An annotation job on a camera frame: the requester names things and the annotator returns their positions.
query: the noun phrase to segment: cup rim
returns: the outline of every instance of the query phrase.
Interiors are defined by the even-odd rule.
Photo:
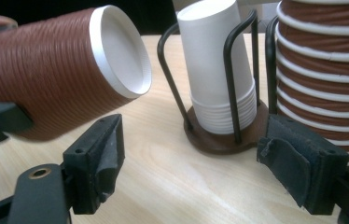
[[[276,69],[276,77],[280,81],[283,81],[288,87],[291,87],[292,89],[300,91],[304,94],[317,97],[320,99],[349,103],[349,95],[330,93],[330,92],[324,92],[324,91],[316,91],[308,87],[304,87],[301,84],[286,77],[279,69]]]
[[[283,12],[281,9],[281,3],[277,5],[276,13],[280,21],[303,31],[314,32],[322,35],[349,35],[349,26],[328,26],[296,20]]]
[[[327,110],[320,107],[310,106],[303,102],[298,101],[297,99],[291,98],[287,93],[282,91],[280,87],[277,87],[277,94],[283,97],[286,101],[288,101],[291,105],[296,106],[299,109],[314,113],[316,115],[322,115],[326,117],[339,118],[339,119],[349,119],[349,112],[339,112]]]
[[[290,118],[301,122],[305,125],[309,125],[311,127],[321,129],[321,130],[326,130],[326,131],[332,131],[332,132],[339,132],[339,133],[349,133],[349,126],[344,127],[344,126],[336,126],[336,125],[331,125],[331,124],[322,124],[316,121],[304,119],[298,115],[296,115],[294,112],[289,110],[287,107],[282,105],[280,102],[277,102],[277,107],[282,111],[284,114],[289,116]]]
[[[315,79],[331,81],[331,82],[349,83],[349,75],[322,73],[322,72],[316,72],[314,70],[301,67],[289,61],[279,50],[276,51],[276,59],[286,68],[306,77],[312,77]]]
[[[299,54],[303,54],[313,58],[324,59],[328,61],[349,63],[349,53],[327,52],[323,50],[311,49],[308,47],[294,44],[293,42],[287,40],[284,36],[282,36],[282,34],[280,34],[278,25],[276,25],[275,27],[275,32],[276,32],[278,41],[280,41],[284,46],[286,46],[286,48],[294,50]]]
[[[116,39],[126,39],[129,43],[125,44],[128,44],[128,46],[120,46],[121,49],[118,49],[116,52],[112,49],[108,49],[104,44],[104,34],[108,32],[104,30],[103,22],[106,22],[106,24],[111,22],[115,24],[115,26],[118,26],[120,32],[111,33],[120,35],[116,37]],[[90,38],[95,61],[102,75],[116,92],[130,99],[137,98],[148,92],[152,82],[152,69],[147,49],[137,28],[121,9],[110,5],[94,9],[90,19]],[[138,67],[134,67],[133,70],[138,70],[139,74],[137,75],[141,76],[141,78],[139,78],[140,83],[137,84],[133,83],[133,79],[129,77],[130,74],[127,74],[126,77],[122,77],[119,74],[121,71],[116,69],[119,68],[117,65],[118,61],[113,61],[113,58],[116,58],[115,54],[120,51],[129,51],[129,48],[135,51],[133,60],[134,63],[138,64]]]
[[[252,84],[250,85],[250,89],[246,92],[245,95],[243,95],[241,98],[236,99],[236,103],[238,104],[239,102],[248,99],[249,97],[252,97],[253,91],[255,91],[256,88],[256,83],[255,80],[252,78]],[[189,96],[191,98],[192,103],[196,103],[199,106],[205,107],[205,108],[227,108],[230,107],[230,103],[225,103],[225,104],[220,104],[220,105],[206,105],[200,103],[197,99],[195,99],[192,95],[192,92],[189,93]]]

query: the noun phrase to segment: white paper cup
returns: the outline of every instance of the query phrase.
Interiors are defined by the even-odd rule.
[[[223,49],[228,34],[241,18],[236,0],[205,0],[181,10],[177,15],[188,70],[191,94],[204,105],[229,102]],[[232,48],[236,97],[244,96],[252,85],[244,37]]]
[[[230,104],[221,106],[208,106],[197,102],[191,96],[195,114],[200,125],[210,133],[233,133],[232,115]],[[257,114],[257,96],[255,85],[250,88],[247,95],[237,100],[238,117],[241,130],[250,125]]]

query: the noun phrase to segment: dark background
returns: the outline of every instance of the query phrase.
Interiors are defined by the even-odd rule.
[[[0,0],[0,15],[22,25],[105,5],[121,8],[141,35],[162,34],[176,22],[172,0]]]

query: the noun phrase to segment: metal wire cup holder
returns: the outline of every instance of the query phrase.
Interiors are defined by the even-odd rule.
[[[253,52],[253,78],[256,83],[257,114],[253,122],[241,130],[236,103],[236,93],[232,70],[231,50],[233,43],[242,31],[251,25],[252,52]],[[184,131],[188,140],[197,149],[212,154],[233,154],[255,147],[261,136],[265,134],[268,119],[268,108],[259,99],[259,64],[258,64],[258,17],[255,9],[250,11],[247,19],[237,25],[228,35],[224,49],[223,60],[226,72],[227,87],[230,97],[230,112],[234,133],[214,134],[207,132],[197,121],[193,107],[186,110],[180,94],[175,85],[169,66],[165,60],[164,46],[170,35],[179,31],[178,23],[171,26],[162,36],[157,46],[158,58],[164,75],[169,83],[178,108],[184,119]]]

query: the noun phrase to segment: black metal arm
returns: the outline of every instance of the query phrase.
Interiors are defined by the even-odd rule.
[[[121,115],[99,119],[63,153],[61,165],[20,175],[14,195],[0,202],[0,223],[71,223],[71,207],[95,213],[114,193],[124,159]]]

